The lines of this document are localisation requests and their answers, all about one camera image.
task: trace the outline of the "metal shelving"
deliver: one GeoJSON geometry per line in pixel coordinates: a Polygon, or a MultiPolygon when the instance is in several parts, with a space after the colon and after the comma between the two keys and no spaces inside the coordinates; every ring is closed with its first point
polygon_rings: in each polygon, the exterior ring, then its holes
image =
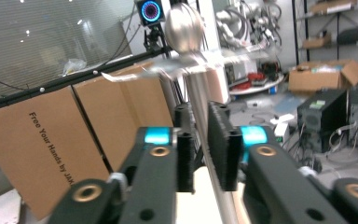
{"type": "Polygon", "coordinates": [[[316,49],[332,49],[335,48],[337,50],[337,59],[339,58],[339,48],[345,46],[358,46],[358,44],[351,45],[339,45],[337,43],[332,43],[327,46],[323,46],[321,48],[315,49],[303,49],[299,46],[300,40],[308,39],[310,37],[309,34],[309,20],[312,18],[323,17],[323,16],[332,16],[332,19],[328,21],[322,30],[331,23],[334,19],[337,19],[337,30],[339,31],[339,20],[340,18],[344,18],[355,26],[354,21],[351,18],[345,16],[345,12],[358,10],[358,5],[356,6],[348,6],[348,7],[337,7],[337,10],[329,11],[328,13],[317,13],[314,14],[312,12],[308,12],[308,2],[307,0],[292,0],[293,7],[293,22],[294,22],[294,30],[295,30],[295,46],[296,46],[296,64],[300,64],[303,61],[310,60],[310,51],[316,49]]]}

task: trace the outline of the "metal bar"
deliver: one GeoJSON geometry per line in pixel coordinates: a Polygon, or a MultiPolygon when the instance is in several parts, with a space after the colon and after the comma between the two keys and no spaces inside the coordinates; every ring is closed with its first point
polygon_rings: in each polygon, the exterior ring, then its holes
{"type": "Polygon", "coordinates": [[[293,10],[293,27],[295,30],[296,65],[298,65],[299,57],[298,57],[297,21],[296,21],[296,0],[292,0],[292,10],[293,10]]]}
{"type": "Polygon", "coordinates": [[[193,74],[185,77],[190,103],[193,109],[194,117],[197,123],[197,129],[200,134],[202,151],[205,164],[208,167],[211,177],[214,196],[219,208],[220,217],[223,223],[238,223],[235,213],[235,206],[231,192],[223,192],[220,189],[219,180],[214,169],[211,154],[208,146],[208,99],[209,89],[207,85],[206,73],[193,74]]]}
{"type": "MultiPolygon", "coordinates": [[[[341,13],[337,14],[337,34],[339,34],[339,18],[341,17],[341,13]]],[[[339,44],[337,44],[337,60],[339,59],[339,44]]]]}
{"type": "MultiPolygon", "coordinates": [[[[98,70],[105,72],[105,73],[117,71],[118,69],[122,69],[127,66],[133,65],[134,63],[138,63],[143,60],[156,57],[159,54],[164,53],[166,50],[170,50],[170,49],[160,49],[159,51],[152,51],[152,52],[146,52],[146,53],[142,53],[139,55],[135,55],[128,59],[124,59],[124,60],[121,60],[116,63],[109,63],[106,65],[103,65],[103,66],[99,67],[98,70]]],[[[13,105],[13,104],[19,103],[24,100],[31,99],[33,97],[36,97],[38,95],[41,95],[41,94],[44,94],[47,92],[57,91],[59,89],[65,88],[69,85],[73,85],[73,84],[79,83],[81,81],[85,81],[85,80],[99,76],[99,75],[97,75],[97,76],[93,75],[92,70],[93,69],[91,69],[89,71],[81,72],[78,74],[74,74],[74,75],[71,75],[68,77],[62,77],[62,78],[50,81],[50,82],[48,82],[44,85],[41,85],[39,87],[31,88],[26,91],[20,91],[20,92],[11,94],[5,98],[0,98],[0,108],[5,107],[7,105],[13,105]],[[40,88],[42,88],[42,87],[45,89],[44,92],[40,91],[40,88]]]]}
{"type": "MultiPolygon", "coordinates": [[[[308,12],[308,6],[307,6],[307,1],[304,1],[304,13],[308,12]]],[[[308,33],[308,20],[305,19],[305,38],[308,39],[309,33],[308,33]]],[[[310,50],[307,49],[307,62],[310,60],[310,50]]]]}

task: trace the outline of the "floor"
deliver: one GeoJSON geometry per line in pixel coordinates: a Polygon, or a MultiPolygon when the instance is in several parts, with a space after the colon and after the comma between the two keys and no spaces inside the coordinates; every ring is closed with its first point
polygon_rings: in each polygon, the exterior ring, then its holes
{"type": "MultiPolygon", "coordinates": [[[[296,126],[296,108],[305,101],[305,96],[293,95],[286,92],[287,86],[280,85],[277,94],[270,95],[266,91],[245,96],[237,96],[229,104],[231,111],[230,121],[234,126],[240,125],[267,125],[274,117],[285,114],[293,114],[294,119],[289,124],[296,126]]],[[[297,137],[293,137],[290,147],[297,137]]],[[[338,153],[330,155],[329,159],[324,154],[316,155],[323,163],[323,170],[317,178],[328,188],[332,188],[334,181],[342,177],[358,178],[358,153],[350,147],[344,147],[338,153]]],[[[0,170],[0,195],[12,189],[5,175],[0,170]]],[[[48,219],[37,221],[25,205],[21,207],[19,223],[44,224],[48,219]]]]}

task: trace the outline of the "metal pole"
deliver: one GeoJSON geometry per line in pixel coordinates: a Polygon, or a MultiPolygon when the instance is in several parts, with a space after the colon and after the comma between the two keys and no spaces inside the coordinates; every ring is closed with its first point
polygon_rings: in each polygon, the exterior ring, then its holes
{"type": "Polygon", "coordinates": [[[208,100],[210,92],[207,84],[207,73],[192,74],[185,77],[191,107],[197,123],[197,130],[200,134],[202,152],[205,164],[213,186],[214,196],[219,208],[220,217],[223,223],[238,223],[234,202],[231,192],[224,192],[220,188],[217,174],[214,169],[211,154],[208,146],[208,100]]]}
{"type": "Polygon", "coordinates": [[[296,47],[296,65],[299,65],[298,57],[298,36],[297,36],[297,18],[296,18],[296,0],[292,0],[292,10],[293,10],[293,27],[295,31],[295,47],[296,47]]]}

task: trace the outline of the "shelf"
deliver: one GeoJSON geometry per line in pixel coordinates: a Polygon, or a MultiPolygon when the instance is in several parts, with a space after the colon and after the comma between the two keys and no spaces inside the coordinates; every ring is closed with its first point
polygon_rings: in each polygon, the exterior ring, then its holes
{"type": "Polygon", "coordinates": [[[340,10],[337,10],[337,11],[334,11],[334,12],[329,12],[329,13],[317,13],[317,14],[314,14],[312,12],[308,12],[303,17],[297,18],[296,21],[303,21],[303,20],[307,20],[307,19],[311,19],[311,18],[315,18],[315,17],[335,15],[338,12],[346,12],[346,11],[353,11],[353,10],[358,10],[358,6],[356,5],[356,6],[351,6],[351,7],[345,7],[345,8],[342,8],[340,10]]]}
{"type": "Polygon", "coordinates": [[[229,94],[230,95],[246,95],[246,94],[252,94],[252,93],[260,92],[260,91],[267,91],[269,88],[280,84],[283,80],[284,80],[284,75],[279,74],[278,79],[276,81],[268,82],[268,83],[266,83],[266,85],[264,85],[262,87],[251,87],[247,90],[233,90],[233,91],[230,91],[229,94]]]}
{"type": "Polygon", "coordinates": [[[355,44],[346,44],[346,45],[339,45],[338,43],[331,43],[325,46],[322,46],[320,48],[314,48],[314,49],[331,49],[331,48],[336,48],[336,47],[346,47],[346,46],[356,46],[358,47],[358,42],[355,44]]]}

